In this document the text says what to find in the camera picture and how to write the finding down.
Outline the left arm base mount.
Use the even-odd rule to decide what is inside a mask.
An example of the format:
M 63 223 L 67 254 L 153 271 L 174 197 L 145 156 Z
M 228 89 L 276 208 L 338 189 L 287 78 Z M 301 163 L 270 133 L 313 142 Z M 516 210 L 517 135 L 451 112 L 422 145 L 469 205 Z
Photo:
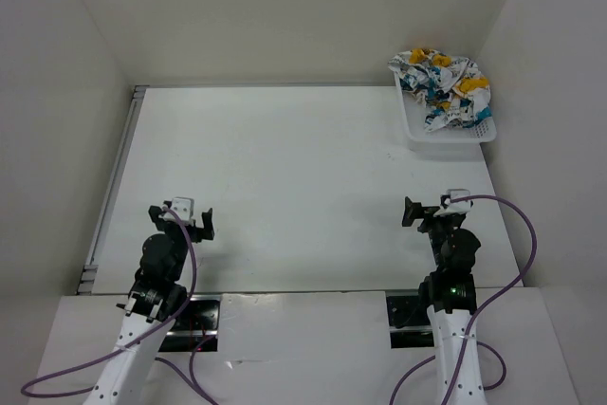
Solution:
M 220 306 L 219 295 L 195 295 L 175 320 L 159 352 L 216 352 Z

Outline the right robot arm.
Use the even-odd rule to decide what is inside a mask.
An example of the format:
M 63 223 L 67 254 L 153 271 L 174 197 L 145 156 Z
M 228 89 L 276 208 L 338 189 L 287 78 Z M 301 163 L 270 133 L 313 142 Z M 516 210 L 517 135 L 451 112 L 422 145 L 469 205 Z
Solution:
M 472 269 L 481 243 L 462 227 L 471 204 L 451 203 L 452 197 L 464 194 L 449 191 L 437 206 L 404 199 L 402 225 L 420 223 L 417 230 L 428 235 L 435 262 L 435 270 L 420 284 L 415 308 L 432 328 L 438 404 L 487 402 L 473 320 L 477 298 Z

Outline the printed white yellow teal shorts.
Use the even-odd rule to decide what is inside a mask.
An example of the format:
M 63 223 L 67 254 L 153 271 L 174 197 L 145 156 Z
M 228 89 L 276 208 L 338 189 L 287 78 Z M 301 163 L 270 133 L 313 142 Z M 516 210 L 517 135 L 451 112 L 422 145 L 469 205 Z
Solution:
M 490 84 L 478 64 L 432 48 L 413 48 L 388 63 L 400 89 L 425 109 L 427 133 L 471 129 L 492 117 Z

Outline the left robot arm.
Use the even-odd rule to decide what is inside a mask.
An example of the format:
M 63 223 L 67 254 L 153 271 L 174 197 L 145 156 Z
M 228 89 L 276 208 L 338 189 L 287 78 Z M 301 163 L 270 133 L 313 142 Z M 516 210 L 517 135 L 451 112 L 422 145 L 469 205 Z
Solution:
M 175 197 L 149 208 L 156 233 L 143 243 L 139 267 L 122 307 L 124 316 L 115 344 L 118 352 L 104 366 L 86 399 L 87 404 L 137 404 L 158 350 L 170 329 L 189 318 L 188 302 L 195 282 L 179 283 L 193 244 L 214 238 L 212 211 L 194 217 L 194 200 Z

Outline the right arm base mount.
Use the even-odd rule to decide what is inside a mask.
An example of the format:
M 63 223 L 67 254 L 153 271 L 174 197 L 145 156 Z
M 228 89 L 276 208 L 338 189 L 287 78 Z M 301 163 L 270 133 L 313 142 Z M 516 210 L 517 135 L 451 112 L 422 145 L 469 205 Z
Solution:
M 386 306 L 392 349 L 433 347 L 426 307 L 416 294 L 387 293 Z

